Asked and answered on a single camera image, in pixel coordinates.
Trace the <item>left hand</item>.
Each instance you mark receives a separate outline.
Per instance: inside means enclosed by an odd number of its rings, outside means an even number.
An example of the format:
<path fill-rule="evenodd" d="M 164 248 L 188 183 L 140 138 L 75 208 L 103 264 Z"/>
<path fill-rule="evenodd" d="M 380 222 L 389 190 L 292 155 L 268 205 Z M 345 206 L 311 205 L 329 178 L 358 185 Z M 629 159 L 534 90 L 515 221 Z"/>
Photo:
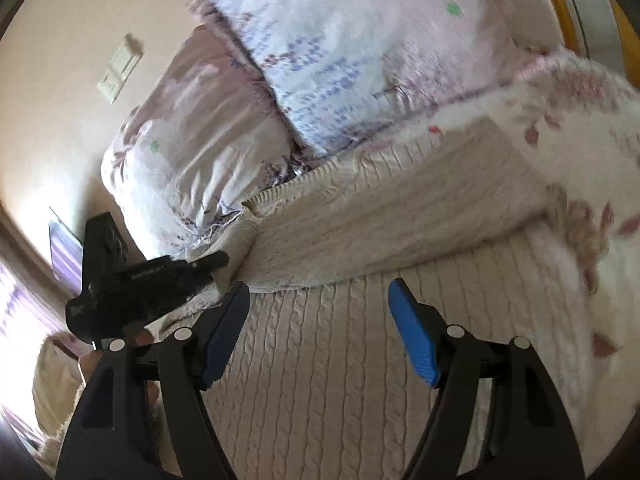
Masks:
<path fill-rule="evenodd" d="M 124 341 L 125 344 L 130 347 L 148 346 L 149 344 L 154 344 L 155 334 L 146 327 L 140 327 L 135 333 L 130 330 L 129 333 L 124 336 Z M 101 349 L 94 349 L 79 358 L 78 367 L 83 387 L 88 385 L 91 376 L 102 359 L 103 353 L 104 351 Z M 146 383 L 146 396 L 148 397 L 150 407 L 155 408 L 158 400 L 160 400 L 160 387 L 156 382 Z"/>

